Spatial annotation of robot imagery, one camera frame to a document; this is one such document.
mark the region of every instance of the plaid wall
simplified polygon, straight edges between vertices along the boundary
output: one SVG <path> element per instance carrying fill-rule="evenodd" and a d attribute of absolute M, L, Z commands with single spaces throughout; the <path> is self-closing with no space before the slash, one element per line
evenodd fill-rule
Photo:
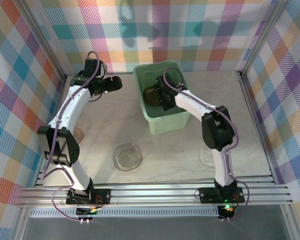
<path fill-rule="evenodd" d="M 167 59 L 185 71 L 242 68 L 275 2 L 27 0 L 69 74 L 83 69 L 90 50 L 109 72 Z"/>
<path fill-rule="evenodd" d="M 275 173 L 300 220 L 300 0 L 288 2 L 248 78 Z"/>
<path fill-rule="evenodd" d="M 0 0 L 0 240 L 8 238 L 41 149 L 39 126 L 52 117 L 61 81 L 12 0 Z"/>

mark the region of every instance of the plastic container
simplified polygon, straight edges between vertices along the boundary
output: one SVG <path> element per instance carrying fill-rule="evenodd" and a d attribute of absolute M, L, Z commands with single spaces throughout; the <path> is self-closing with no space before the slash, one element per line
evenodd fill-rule
<path fill-rule="evenodd" d="M 182 72 L 180 63 L 174 60 L 139 65 L 133 70 L 143 115 L 149 123 L 150 132 L 154 135 L 183 129 L 190 118 L 190 113 L 180 107 L 175 106 L 164 111 L 161 106 L 149 106 L 144 101 L 144 89 L 156 84 L 156 78 L 163 75 L 164 70 L 169 67 L 176 67 Z M 182 78 L 176 70 L 169 69 L 167 72 L 174 83 L 181 82 Z M 189 87 L 186 79 L 184 79 L 184 85 Z"/>

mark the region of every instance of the aluminum rail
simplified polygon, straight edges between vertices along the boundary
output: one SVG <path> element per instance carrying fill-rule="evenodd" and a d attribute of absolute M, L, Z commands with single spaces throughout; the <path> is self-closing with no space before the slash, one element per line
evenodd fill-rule
<path fill-rule="evenodd" d="M 293 203 L 288 187 L 275 184 L 272 176 L 239 177 L 250 190 L 250 205 L 290 205 Z M 243 184 L 238 184 L 247 195 Z M 21 208 L 51 208 L 51 197 L 60 186 L 25 188 L 19 201 Z M 194 207 L 220 206 L 223 204 L 201 204 L 195 197 L 199 188 L 213 188 L 213 179 L 193 182 L 146 182 L 98 184 L 96 189 L 111 189 L 110 204 L 104 207 Z M 54 201 L 59 208 L 66 205 L 66 191 L 56 194 Z"/>

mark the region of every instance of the black bracket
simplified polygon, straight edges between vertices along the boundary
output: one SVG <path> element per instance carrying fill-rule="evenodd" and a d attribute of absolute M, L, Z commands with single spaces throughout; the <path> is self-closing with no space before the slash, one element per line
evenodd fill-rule
<path fill-rule="evenodd" d="M 66 205 L 109 205 L 111 199 L 111 189 L 101 188 L 91 190 L 91 199 L 77 197 L 74 195 L 73 191 L 69 190 L 66 193 Z"/>
<path fill-rule="evenodd" d="M 96 215 L 98 215 L 99 211 L 92 211 L 91 207 L 77 207 L 75 209 L 75 216 L 81 220 L 92 220 Z"/>
<path fill-rule="evenodd" d="M 221 186 L 214 181 L 215 187 L 199 188 L 200 202 L 202 204 L 242 204 L 245 196 L 242 187 L 234 181 L 227 186 Z"/>
<path fill-rule="evenodd" d="M 111 189 L 95 189 L 94 183 L 90 178 L 88 187 L 85 190 L 70 188 L 66 192 L 67 205 L 108 205 L 110 204 Z"/>
<path fill-rule="evenodd" d="M 53 144 L 55 129 L 50 126 L 39 127 L 37 134 L 43 157 L 48 159 Z M 65 127 L 57 132 L 57 139 L 51 164 L 71 167 L 79 158 L 80 148 L 74 136 Z"/>
<path fill-rule="evenodd" d="M 225 106 L 216 107 L 215 109 L 230 119 L 228 109 Z M 201 123 L 203 141 L 208 148 L 217 149 L 220 152 L 225 146 L 233 143 L 235 131 L 219 113 L 215 111 L 205 113 L 201 118 Z"/>
<path fill-rule="evenodd" d="M 176 83 L 174 83 L 168 73 L 165 74 L 165 79 L 172 87 L 177 88 L 180 91 L 187 90 L 185 85 L 177 85 Z M 176 106 L 175 96 L 178 93 L 166 84 L 163 75 L 156 77 L 155 80 L 157 83 L 153 85 L 153 87 L 159 93 L 163 110 L 168 111 L 169 109 L 174 108 Z"/>
<path fill-rule="evenodd" d="M 234 208 L 226 208 L 224 206 L 218 206 L 218 213 L 220 216 L 218 216 L 219 219 L 227 219 L 232 218 L 236 213 L 236 207 Z"/>

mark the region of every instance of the marble surface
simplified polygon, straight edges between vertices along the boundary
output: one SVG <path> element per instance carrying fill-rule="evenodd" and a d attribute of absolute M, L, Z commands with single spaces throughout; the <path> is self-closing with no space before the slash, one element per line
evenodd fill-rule
<path fill-rule="evenodd" d="M 191 116 L 184 129 L 152 135 L 142 113 L 134 76 L 119 76 L 123 88 L 105 94 L 96 102 L 87 103 L 76 125 L 84 134 L 79 161 L 93 182 L 213 178 L 213 171 L 205 169 L 199 160 L 198 149 L 206 148 L 203 147 L 201 123 Z M 193 71 L 185 72 L 184 77 L 196 96 L 215 106 L 228 108 L 239 133 L 239 145 L 231 152 L 234 174 L 270 174 L 235 72 Z M 137 144 L 143 156 L 141 165 L 128 172 L 116 169 L 112 159 L 114 149 L 125 143 Z M 45 186 L 67 184 L 60 172 L 44 181 Z"/>

